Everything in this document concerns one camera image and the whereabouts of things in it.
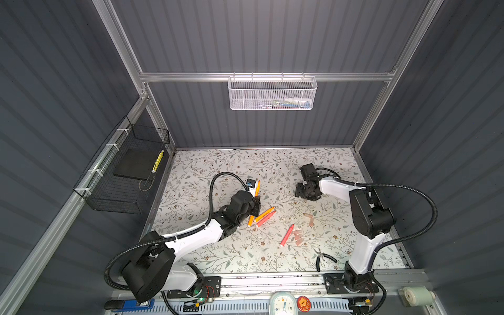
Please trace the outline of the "yellow highlighter pen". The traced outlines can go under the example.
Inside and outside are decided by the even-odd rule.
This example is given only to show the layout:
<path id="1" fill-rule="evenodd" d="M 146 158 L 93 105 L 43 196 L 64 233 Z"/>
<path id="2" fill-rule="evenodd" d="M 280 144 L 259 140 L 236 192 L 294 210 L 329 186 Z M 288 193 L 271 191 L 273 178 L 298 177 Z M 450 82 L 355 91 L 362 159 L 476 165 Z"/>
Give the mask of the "yellow highlighter pen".
<path id="1" fill-rule="evenodd" d="M 161 150 L 161 152 L 158 154 L 158 156 L 156 158 L 156 161 L 153 164 L 153 168 L 152 168 L 151 173 L 156 173 L 157 172 L 157 170 L 159 168 L 159 165 L 160 165 L 163 157 L 164 157 L 164 150 Z"/>

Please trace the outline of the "white analog clock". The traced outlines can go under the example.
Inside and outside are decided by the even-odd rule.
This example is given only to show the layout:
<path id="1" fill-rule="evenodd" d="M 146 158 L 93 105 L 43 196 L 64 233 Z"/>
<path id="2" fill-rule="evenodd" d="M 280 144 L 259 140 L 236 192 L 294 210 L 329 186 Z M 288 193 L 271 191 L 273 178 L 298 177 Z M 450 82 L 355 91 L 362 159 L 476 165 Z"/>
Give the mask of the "white analog clock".
<path id="1" fill-rule="evenodd" d="M 269 315 L 298 315 L 297 300 L 287 291 L 274 293 L 269 301 Z"/>

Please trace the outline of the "floral patterned table mat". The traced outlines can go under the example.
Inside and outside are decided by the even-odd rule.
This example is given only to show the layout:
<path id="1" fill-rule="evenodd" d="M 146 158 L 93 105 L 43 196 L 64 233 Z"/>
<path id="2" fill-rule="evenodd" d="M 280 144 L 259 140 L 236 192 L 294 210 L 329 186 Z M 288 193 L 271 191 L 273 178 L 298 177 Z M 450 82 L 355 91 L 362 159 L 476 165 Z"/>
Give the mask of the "floral patterned table mat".
<path id="1" fill-rule="evenodd" d="M 244 223 L 232 236 L 187 256 L 206 274 L 293 272 L 315 269 L 316 249 L 338 260 L 321 261 L 322 270 L 341 270 L 358 236 L 348 203 L 324 196 L 310 202 L 295 197 L 305 164 L 336 171 L 345 180 L 363 181 L 350 148 L 295 148 L 275 150 L 195 150 L 175 156 L 153 227 L 160 234 L 178 232 L 203 222 L 209 207 L 226 205 L 246 179 L 261 181 L 261 209 L 276 213 L 261 227 Z M 309 227 L 312 214 L 314 226 Z M 304 234 L 297 246 L 288 228 Z"/>

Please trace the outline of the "black handled pliers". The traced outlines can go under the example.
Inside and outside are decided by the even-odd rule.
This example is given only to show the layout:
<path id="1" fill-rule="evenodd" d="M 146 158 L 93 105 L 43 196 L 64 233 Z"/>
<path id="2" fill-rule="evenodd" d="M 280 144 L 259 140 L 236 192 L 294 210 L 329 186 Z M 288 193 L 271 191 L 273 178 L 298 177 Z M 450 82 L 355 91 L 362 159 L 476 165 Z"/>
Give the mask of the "black handled pliers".
<path id="1" fill-rule="evenodd" d="M 329 259 L 333 263 L 338 263 L 338 260 L 335 257 L 332 257 L 331 255 L 329 255 L 327 253 L 321 252 L 320 249 L 316 249 L 315 253 L 316 253 L 315 266 L 316 266 L 317 272 L 321 272 L 321 260 L 323 260 L 323 259 Z"/>

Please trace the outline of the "items in white basket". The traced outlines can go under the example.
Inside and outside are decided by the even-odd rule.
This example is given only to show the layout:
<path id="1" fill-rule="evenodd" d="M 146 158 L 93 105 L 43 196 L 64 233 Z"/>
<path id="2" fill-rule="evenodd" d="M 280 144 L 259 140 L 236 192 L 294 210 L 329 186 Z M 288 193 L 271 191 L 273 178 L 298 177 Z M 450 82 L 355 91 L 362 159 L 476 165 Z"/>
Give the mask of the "items in white basket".
<path id="1" fill-rule="evenodd" d="M 257 108 L 260 109 L 294 109 L 294 110 L 311 110 L 313 100 L 311 98 L 283 98 L 261 101 Z"/>

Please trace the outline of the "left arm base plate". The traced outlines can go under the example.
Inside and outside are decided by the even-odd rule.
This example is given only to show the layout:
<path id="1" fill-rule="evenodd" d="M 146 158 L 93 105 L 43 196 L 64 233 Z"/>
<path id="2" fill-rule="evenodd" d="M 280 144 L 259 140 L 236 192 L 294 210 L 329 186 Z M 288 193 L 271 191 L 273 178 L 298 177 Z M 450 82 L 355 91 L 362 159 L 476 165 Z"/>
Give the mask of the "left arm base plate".
<path id="1" fill-rule="evenodd" d="M 196 281 L 189 290 L 169 290 L 166 295 L 170 299 L 207 299 L 220 296 L 222 278 L 220 276 L 205 276 Z"/>

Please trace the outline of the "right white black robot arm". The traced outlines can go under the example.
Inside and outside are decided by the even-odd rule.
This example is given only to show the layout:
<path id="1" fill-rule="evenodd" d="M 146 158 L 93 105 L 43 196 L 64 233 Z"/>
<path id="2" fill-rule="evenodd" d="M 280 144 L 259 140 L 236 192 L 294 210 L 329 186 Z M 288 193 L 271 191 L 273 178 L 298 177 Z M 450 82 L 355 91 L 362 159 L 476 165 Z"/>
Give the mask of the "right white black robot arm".
<path id="1" fill-rule="evenodd" d="M 339 283 L 347 291 L 358 293 L 366 284 L 373 282 L 372 265 L 377 248 L 384 243 L 396 219 L 380 189 L 344 181 L 335 173 L 323 175 L 313 164 L 303 165 L 299 170 L 303 182 L 296 186 L 296 197 L 316 201 L 326 194 L 350 204 L 353 225 L 359 235 Z"/>

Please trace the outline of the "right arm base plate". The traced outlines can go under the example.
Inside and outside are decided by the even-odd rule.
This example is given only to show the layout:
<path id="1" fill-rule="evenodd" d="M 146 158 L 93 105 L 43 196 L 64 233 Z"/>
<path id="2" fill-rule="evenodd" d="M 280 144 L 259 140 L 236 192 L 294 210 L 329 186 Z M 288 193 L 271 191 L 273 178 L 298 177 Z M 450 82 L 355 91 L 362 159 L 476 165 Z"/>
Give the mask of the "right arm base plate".
<path id="1" fill-rule="evenodd" d="M 371 273 L 355 274 L 351 271 L 325 273 L 323 279 L 328 294 L 379 292 L 379 287 L 371 277 Z"/>

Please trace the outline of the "translucent pink caps near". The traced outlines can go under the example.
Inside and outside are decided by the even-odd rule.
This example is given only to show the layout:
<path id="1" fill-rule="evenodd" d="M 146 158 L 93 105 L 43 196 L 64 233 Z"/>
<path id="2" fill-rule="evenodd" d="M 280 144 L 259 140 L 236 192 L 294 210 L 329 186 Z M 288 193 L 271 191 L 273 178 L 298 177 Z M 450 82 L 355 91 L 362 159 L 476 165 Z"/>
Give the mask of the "translucent pink caps near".
<path id="1" fill-rule="evenodd" d="M 294 242 L 296 243 L 297 246 L 300 246 L 303 243 L 303 232 L 301 230 L 295 230 L 293 232 L 294 234 Z"/>

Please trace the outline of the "translucent pink cap middle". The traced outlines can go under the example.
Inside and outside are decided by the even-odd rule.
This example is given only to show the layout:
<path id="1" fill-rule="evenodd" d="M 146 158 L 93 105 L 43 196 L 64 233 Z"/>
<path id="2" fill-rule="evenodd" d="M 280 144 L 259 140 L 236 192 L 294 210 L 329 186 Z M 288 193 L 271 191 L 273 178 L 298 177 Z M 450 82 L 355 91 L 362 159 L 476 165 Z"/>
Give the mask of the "translucent pink cap middle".
<path id="1" fill-rule="evenodd" d="M 312 214 L 309 214 L 309 213 L 304 213 L 304 216 L 309 218 L 309 227 L 313 227 L 314 226 L 314 217 Z"/>

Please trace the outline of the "white tape roll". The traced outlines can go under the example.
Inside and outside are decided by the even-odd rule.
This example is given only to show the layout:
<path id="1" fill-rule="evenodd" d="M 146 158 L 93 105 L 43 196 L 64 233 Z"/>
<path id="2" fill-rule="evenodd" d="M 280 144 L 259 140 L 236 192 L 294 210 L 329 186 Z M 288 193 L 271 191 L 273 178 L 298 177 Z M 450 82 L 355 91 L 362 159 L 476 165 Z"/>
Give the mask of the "white tape roll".
<path id="1" fill-rule="evenodd" d="M 409 306 L 420 307 L 433 304 L 436 295 L 425 286 L 403 287 L 404 298 Z"/>

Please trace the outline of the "black pad in basket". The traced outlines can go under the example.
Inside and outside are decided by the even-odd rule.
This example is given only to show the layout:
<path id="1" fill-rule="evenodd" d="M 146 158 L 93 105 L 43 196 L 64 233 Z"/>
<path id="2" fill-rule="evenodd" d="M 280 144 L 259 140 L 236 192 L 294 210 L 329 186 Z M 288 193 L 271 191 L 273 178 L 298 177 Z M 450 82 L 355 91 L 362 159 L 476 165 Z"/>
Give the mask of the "black pad in basket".
<path id="1" fill-rule="evenodd" d="M 113 175 L 126 179 L 145 181 L 153 174 L 151 171 L 158 154 L 159 152 L 156 151 L 130 148 L 119 160 L 119 164 L 114 169 Z"/>

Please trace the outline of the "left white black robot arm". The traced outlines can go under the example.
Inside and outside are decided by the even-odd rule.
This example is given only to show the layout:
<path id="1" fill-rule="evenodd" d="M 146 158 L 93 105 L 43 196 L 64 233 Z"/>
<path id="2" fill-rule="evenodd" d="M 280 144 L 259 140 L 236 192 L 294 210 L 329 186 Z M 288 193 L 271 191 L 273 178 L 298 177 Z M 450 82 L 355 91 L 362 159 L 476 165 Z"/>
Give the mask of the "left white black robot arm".
<path id="1" fill-rule="evenodd" d="M 240 190 L 211 216 L 202 230 L 185 238 L 149 245 L 132 251 L 122 276 L 136 301 L 144 303 L 160 291 L 180 291 L 197 296 L 202 291 L 204 276 L 193 263 L 181 259 L 203 246 L 217 243 L 235 233 L 249 216 L 259 215 L 261 197 Z"/>

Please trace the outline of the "blue black tool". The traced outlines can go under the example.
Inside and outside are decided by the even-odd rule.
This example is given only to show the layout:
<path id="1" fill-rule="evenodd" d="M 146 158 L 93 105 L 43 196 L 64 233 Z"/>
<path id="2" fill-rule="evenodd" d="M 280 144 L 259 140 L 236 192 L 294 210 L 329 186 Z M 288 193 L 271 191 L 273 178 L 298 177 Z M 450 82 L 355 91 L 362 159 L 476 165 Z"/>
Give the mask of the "blue black tool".
<path id="1" fill-rule="evenodd" d="M 106 311 L 114 312 L 133 312 L 150 310 L 154 307 L 155 299 L 147 300 L 146 302 L 138 302 L 136 300 L 109 300 L 104 304 Z"/>

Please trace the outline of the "red round badge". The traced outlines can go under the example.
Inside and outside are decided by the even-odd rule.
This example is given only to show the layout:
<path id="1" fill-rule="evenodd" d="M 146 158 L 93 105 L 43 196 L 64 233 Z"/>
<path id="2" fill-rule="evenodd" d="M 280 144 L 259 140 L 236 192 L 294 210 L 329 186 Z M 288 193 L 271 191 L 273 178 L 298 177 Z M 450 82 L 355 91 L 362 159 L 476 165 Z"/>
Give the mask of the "red round badge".
<path id="1" fill-rule="evenodd" d="M 309 312 L 312 308 L 311 300 L 308 297 L 302 295 L 297 298 L 297 307 L 299 311 L 303 313 Z"/>

